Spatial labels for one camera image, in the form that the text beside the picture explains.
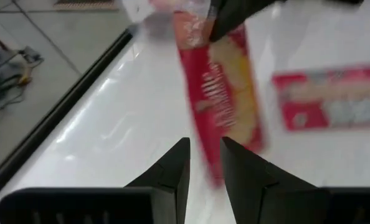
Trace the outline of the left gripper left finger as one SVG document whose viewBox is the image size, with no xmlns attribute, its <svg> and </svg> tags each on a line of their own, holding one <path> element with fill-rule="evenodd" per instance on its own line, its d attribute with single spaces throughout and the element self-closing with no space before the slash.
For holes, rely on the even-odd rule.
<svg viewBox="0 0 370 224">
<path fill-rule="evenodd" d="M 124 224 L 184 224 L 190 180 L 190 139 L 181 138 L 125 187 Z"/>
</svg>

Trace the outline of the brown floor mat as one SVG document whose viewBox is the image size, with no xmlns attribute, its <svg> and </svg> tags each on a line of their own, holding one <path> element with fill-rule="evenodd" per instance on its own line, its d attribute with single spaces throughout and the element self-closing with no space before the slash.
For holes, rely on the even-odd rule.
<svg viewBox="0 0 370 224">
<path fill-rule="evenodd" d="M 117 9 L 114 0 L 57 0 L 54 7 L 64 10 Z"/>
</svg>

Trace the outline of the clear plastic bin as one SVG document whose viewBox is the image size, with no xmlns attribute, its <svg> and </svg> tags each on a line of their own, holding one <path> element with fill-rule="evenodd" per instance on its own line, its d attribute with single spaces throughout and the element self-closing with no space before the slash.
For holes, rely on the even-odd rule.
<svg viewBox="0 0 370 224">
<path fill-rule="evenodd" d="M 120 0 L 132 22 L 141 22 L 156 13 L 189 12 L 206 17 L 211 0 Z"/>
</svg>

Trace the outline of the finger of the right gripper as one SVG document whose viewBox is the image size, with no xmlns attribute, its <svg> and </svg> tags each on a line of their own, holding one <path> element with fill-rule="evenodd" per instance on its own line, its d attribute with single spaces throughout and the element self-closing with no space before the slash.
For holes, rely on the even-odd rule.
<svg viewBox="0 0 370 224">
<path fill-rule="evenodd" d="M 228 32 L 240 26 L 250 16 L 277 1 L 284 2 L 285 0 L 211 0 L 215 21 L 209 40 L 211 42 L 218 41 Z"/>
</svg>

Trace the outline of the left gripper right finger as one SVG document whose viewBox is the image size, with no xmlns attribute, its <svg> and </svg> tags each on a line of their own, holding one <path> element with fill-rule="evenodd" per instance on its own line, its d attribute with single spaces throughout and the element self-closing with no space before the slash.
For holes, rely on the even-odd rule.
<svg viewBox="0 0 370 224">
<path fill-rule="evenodd" d="M 329 193 L 221 139 L 225 187 L 236 224 L 324 224 Z"/>
</svg>

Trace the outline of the red popcorn bag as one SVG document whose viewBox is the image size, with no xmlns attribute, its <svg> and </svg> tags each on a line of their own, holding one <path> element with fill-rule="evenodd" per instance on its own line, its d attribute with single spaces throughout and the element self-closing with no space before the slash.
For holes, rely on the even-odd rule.
<svg viewBox="0 0 370 224">
<path fill-rule="evenodd" d="M 289 131 L 370 127 L 370 65 L 275 72 Z"/>
<path fill-rule="evenodd" d="M 194 124 L 211 179 L 221 185 L 222 137 L 253 152 L 264 144 L 246 28 L 209 42 L 211 17 L 176 11 L 173 25 Z"/>
</svg>

